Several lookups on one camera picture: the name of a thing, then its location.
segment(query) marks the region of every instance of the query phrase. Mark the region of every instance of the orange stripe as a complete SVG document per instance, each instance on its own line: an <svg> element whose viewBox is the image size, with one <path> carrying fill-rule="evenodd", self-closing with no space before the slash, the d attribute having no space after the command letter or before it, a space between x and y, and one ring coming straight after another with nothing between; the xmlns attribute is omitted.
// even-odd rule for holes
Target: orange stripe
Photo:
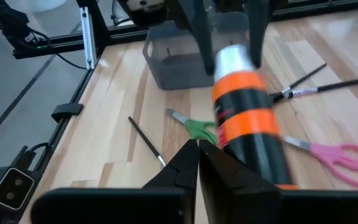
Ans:
<svg viewBox="0 0 358 224"><path fill-rule="evenodd" d="M264 80L257 72L234 72L215 83L212 91L213 101L226 93L241 89L267 91Z"/></svg>
<svg viewBox="0 0 358 224"><path fill-rule="evenodd" d="M279 136L277 123L271 109L241 112L222 124L226 142L246 134L273 134Z"/></svg>
<svg viewBox="0 0 358 224"><path fill-rule="evenodd" d="M297 185L292 184L277 184L277 187L281 188L282 190L299 190Z"/></svg>

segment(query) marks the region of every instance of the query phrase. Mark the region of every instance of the green scissors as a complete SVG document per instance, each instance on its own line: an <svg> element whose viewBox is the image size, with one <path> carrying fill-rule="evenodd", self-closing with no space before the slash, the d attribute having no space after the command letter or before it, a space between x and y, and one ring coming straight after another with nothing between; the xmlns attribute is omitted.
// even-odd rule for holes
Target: green scissors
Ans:
<svg viewBox="0 0 358 224"><path fill-rule="evenodd" d="M209 142L213 144L218 144L217 137L210 131L206 129L208 126L215 126L215 122L212 121L195 121L186 117L183 114L180 114L173 109L166 110L167 115L175 118L183 125L185 125L186 129L190 133L190 137L192 139L207 139Z"/></svg>

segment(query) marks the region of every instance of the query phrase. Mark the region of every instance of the pink scissors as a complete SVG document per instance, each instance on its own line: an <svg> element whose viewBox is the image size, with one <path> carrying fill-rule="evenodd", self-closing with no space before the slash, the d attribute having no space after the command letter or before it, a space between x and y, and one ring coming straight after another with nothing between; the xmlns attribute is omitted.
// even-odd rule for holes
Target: pink scissors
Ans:
<svg viewBox="0 0 358 224"><path fill-rule="evenodd" d="M358 160L347 157L344 153L344 149L350 149L358 152L358 146L352 144L341 144L338 146L324 146L320 144L313 144L306 141L301 141L290 136L284 136L283 140L293 146L299 147L308 151L311 155L318 158L326 167L338 178L358 187L358 181L354 180L342 173L340 173L336 168L335 164L340 164L344 167L347 167L351 170L358 171Z"/></svg>

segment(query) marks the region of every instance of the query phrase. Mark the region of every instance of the gray plastic bin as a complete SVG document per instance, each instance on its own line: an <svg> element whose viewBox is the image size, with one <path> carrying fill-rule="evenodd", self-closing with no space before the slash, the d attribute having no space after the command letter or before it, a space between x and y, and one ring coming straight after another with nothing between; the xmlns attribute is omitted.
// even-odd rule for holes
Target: gray plastic bin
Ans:
<svg viewBox="0 0 358 224"><path fill-rule="evenodd" d="M231 44L248 45L248 17L241 12L211 16L215 52ZM143 55L158 87L178 90L213 85L207 76L197 43L188 30L176 28L173 21L151 27Z"/></svg>

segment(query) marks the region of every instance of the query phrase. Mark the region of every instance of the wooden table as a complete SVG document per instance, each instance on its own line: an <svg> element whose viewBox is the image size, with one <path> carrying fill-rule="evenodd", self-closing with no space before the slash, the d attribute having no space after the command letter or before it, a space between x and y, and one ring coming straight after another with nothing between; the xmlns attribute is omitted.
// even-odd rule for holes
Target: wooden table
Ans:
<svg viewBox="0 0 358 224"><path fill-rule="evenodd" d="M128 116L166 161L189 138L184 126L165 115L166 108L193 119L214 119L211 88L160 90L142 56L143 45L134 42L104 51L80 100L85 108L67 126L33 199L58 187L142 187L149 181L161 165ZM324 62L328 67L301 87L358 78L358 11L268 27L260 72L271 91ZM274 111L283 134L321 144L358 144L358 86L290 100ZM289 147L285 153L301 189L355 189L310 155ZM207 222L199 191L196 223ZM21 221L27 223L29 209Z"/></svg>

